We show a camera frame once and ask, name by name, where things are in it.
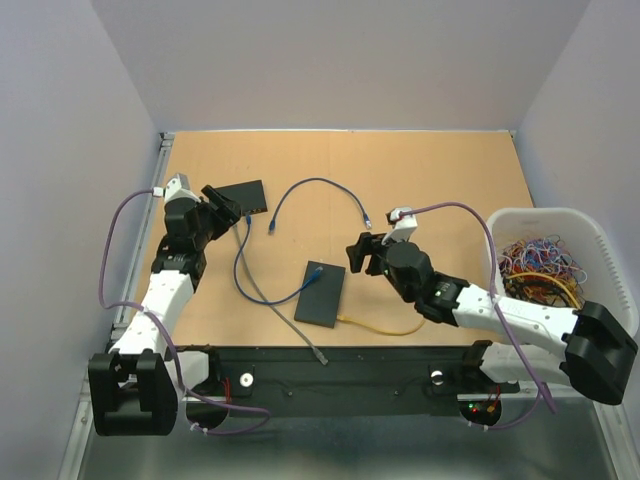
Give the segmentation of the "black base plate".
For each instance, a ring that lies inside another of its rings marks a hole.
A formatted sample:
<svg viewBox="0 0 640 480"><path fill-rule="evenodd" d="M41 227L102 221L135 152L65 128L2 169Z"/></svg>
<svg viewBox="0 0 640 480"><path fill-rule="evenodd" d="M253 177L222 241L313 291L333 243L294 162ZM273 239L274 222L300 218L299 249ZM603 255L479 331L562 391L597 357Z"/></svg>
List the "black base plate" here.
<svg viewBox="0 0 640 480"><path fill-rule="evenodd" d="M262 407L275 417L456 416L458 398L512 394L479 369L477 346L326 347L325 364L305 347L202 346L207 375L193 387Z"/></svg>

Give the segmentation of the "aluminium frame rail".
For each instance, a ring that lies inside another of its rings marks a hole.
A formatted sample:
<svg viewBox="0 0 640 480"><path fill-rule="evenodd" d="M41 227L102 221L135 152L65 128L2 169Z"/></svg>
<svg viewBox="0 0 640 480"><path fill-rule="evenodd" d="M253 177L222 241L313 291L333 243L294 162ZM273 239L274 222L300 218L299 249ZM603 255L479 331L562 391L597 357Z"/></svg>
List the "aluminium frame rail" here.
<svg viewBox="0 0 640 480"><path fill-rule="evenodd" d="M93 402L108 409L127 397L137 399L143 409L156 402L176 402L172 380L156 353L95 354L89 361L88 376Z"/></svg>

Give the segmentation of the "black network switch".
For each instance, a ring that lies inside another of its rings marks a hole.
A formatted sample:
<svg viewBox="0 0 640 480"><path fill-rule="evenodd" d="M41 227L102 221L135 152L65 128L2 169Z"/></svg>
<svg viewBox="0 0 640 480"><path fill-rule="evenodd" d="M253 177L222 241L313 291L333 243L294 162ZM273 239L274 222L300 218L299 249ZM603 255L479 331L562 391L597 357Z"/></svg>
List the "black network switch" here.
<svg viewBox="0 0 640 480"><path fill-rule="evenodd" d="M308 261L294 320L333 329L339 313L345 273L343 266Z"/></svg>
<svg viewBox="0 0 640 480"><path fill-rule="evenodd" d="M268 211L263 182L252 180L217 187L216 190L226 198L237 202L243 215L254 215Z"/></svg>

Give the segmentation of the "white plastic basket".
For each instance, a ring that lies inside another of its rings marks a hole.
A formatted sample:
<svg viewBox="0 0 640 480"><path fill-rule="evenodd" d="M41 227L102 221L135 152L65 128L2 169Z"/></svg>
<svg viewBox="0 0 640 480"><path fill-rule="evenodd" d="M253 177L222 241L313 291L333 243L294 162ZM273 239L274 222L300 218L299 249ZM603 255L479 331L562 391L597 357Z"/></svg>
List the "white plastic basket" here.
<svg viewBox="0 0 640 480"><path fill-rule="evenodd" d="M601 226L570 208L504 208L487 220L500 262L496 288L525 271L564 283L579 301L605 306L630 336L639 313L615 252Z"/></svg>

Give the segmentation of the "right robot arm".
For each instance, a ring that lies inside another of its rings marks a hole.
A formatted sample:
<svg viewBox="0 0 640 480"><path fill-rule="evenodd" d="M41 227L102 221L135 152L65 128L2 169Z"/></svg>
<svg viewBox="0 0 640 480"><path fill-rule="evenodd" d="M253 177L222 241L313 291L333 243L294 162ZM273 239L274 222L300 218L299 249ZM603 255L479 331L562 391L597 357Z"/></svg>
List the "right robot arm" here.
<svg viewBox="0 0 640 480"><path fill-rule="evenodd" d="M382 234L361 233L346 254L352 272L383 276L425 319L506 335L507 344L491 343L461 364L466 387L482 390L529 375L601 404L621 404L638 345L605 306L551 307L500 297L436 271L416 244Z"/></svg>

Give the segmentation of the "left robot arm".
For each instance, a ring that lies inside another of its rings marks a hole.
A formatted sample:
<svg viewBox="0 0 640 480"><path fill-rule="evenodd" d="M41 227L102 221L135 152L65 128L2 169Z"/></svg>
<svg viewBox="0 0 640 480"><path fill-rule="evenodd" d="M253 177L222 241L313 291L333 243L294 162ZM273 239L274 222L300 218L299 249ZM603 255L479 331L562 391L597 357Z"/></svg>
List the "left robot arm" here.
<svg viewBox="0 0 640 480"><path fill-rule="evenodd" d="M134 312L129 326L88 365L100 436L163 436L173 430L186 383L171 333L204 275L207 245L241 218L237 202L210 185L195 194L181 175L148 193L164 202L166 233L147 291L139 303L120 303Z"/></svg>

